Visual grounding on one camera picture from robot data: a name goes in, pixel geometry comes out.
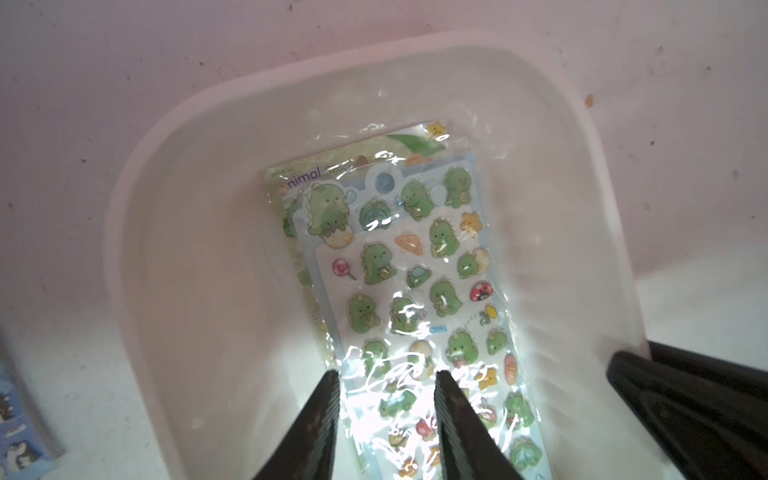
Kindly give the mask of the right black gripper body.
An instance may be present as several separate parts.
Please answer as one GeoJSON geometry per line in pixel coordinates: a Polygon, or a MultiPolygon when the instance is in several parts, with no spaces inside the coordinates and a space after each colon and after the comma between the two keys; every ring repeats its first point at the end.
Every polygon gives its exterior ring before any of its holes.
{"type": "Polygon", "coordinates": [[[749,395],[767,400],[767,372],[658,342],[649,342],[654,362],[749,395]]]}

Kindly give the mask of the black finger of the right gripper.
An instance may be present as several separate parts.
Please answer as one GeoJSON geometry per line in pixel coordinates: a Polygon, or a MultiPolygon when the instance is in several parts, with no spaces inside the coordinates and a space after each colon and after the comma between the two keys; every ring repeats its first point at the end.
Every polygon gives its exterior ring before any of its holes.
{"type": "Polygon", "coordinates": [[[767,400],[627,351],[606,376],[685,478],[767,477],[767,400]]]}

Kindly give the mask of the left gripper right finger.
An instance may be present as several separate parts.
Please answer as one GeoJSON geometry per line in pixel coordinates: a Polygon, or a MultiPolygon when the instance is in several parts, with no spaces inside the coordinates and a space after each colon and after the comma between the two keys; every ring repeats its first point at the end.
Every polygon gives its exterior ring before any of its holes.
{"type": "Polygon", "coordinates": [[[447,370],[436,373],[434,404],[444,479],[522,480],[447,370]]]}

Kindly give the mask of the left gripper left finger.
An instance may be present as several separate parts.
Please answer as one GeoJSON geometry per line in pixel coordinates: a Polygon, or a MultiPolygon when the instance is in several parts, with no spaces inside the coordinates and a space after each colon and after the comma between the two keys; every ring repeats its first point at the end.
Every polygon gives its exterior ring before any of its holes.
{"type": "Polygon", "coordinates": [[[328,370],[253,479],[331,479],[340,407],[339,372],[328,370]]]}

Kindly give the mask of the white plastic storage tray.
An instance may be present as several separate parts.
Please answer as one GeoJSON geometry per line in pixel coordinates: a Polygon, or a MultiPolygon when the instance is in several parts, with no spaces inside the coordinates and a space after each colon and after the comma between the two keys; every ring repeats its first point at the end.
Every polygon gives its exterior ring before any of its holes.
{"type": "Polygon", "coordinates": [[[595,122],[542,54],[443,32],[208,88],[128,158],[104,278],[172,478],[251,477],[322,371],[261,171],[431,114],[489,158],[555,476],[664,477],[605,377],[613,352],[646,354],[647,340],[595,122]]]}

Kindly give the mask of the green dinosaur sticker sheet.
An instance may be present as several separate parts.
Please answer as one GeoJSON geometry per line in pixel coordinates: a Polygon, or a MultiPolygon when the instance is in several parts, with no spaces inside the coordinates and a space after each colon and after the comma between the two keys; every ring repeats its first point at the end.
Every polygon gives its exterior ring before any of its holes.
{"type": "Polygon", "coordinates": [[[363,478],[442,477],[441,371],[523,478],[552,477],[472,155],[313,183],[292,219],[363,478]]]}

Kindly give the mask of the green animal sticker sheet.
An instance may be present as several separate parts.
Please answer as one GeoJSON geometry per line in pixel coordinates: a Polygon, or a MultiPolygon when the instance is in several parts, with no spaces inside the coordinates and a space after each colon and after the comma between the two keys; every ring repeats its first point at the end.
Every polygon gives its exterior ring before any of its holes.
{"type": "Polygon", "coordinates": [[[318,286],[317,242],[337,251],[357,231],[385,230],[401,218],[404,199],[392,200],[380,180],[382,168],[396,168],[406,178],[431,167],[445,155],[450,134],[442,119],[407,126],[375,137],[271,167],[264,182],[270,202],[283,216],[283,231],[299,282],[317,330],[324,362],[338,363],[338,329],[329,326],[318,286]]]}

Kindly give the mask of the blue penguin sticker sheet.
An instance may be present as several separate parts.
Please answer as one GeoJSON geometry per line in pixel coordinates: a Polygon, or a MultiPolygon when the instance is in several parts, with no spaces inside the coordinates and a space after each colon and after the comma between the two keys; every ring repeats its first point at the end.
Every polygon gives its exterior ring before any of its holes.
{"type": "Polygon", "coordinates": [[[58,452],[1,345],[1,478],[42,479],[58,467],[58,452]]]}

